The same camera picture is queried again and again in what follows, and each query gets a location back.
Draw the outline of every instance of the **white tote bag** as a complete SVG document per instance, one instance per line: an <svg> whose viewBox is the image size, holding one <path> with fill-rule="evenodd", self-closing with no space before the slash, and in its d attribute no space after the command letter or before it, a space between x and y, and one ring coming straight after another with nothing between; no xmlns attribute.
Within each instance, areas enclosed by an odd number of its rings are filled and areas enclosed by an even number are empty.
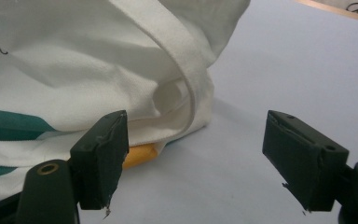
<svg viewBox="0 0 358 224"><path fill-rule="evenodd" d="M249 0L0 0L0 198L127 110L129 161L208 123L207 67Z"/></svg>

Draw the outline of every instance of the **gray surface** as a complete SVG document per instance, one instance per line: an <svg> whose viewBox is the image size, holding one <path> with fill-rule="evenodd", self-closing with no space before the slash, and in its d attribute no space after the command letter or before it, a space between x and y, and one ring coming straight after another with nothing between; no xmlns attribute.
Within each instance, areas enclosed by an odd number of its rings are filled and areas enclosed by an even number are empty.
<svg viewBox="0 0 358 224"><path fill-rule="evenodd" d="M253 1L211 68L212 123L123 173L102 223L337 223L302 213L262 155L269 109L293 114L358 161L358 21L293 0ZM82 211L83 224L102 211Z"/></svg>

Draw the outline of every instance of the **bag handle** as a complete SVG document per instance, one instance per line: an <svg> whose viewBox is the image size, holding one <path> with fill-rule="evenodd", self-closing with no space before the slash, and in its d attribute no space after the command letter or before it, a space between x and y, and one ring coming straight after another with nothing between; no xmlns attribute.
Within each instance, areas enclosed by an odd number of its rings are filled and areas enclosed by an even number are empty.
<svg viewBox="0 0 358 224"><path fill-rule="evenodd" d="M208 97L205 89L210 85L205 83L211 83L206 70L207 65L193 36L157 0L109 0L109 2L164 49L179 69L190 96L190 118L185 128L171 137L184 134L193 123L200 102L204 97Z"/></svg>

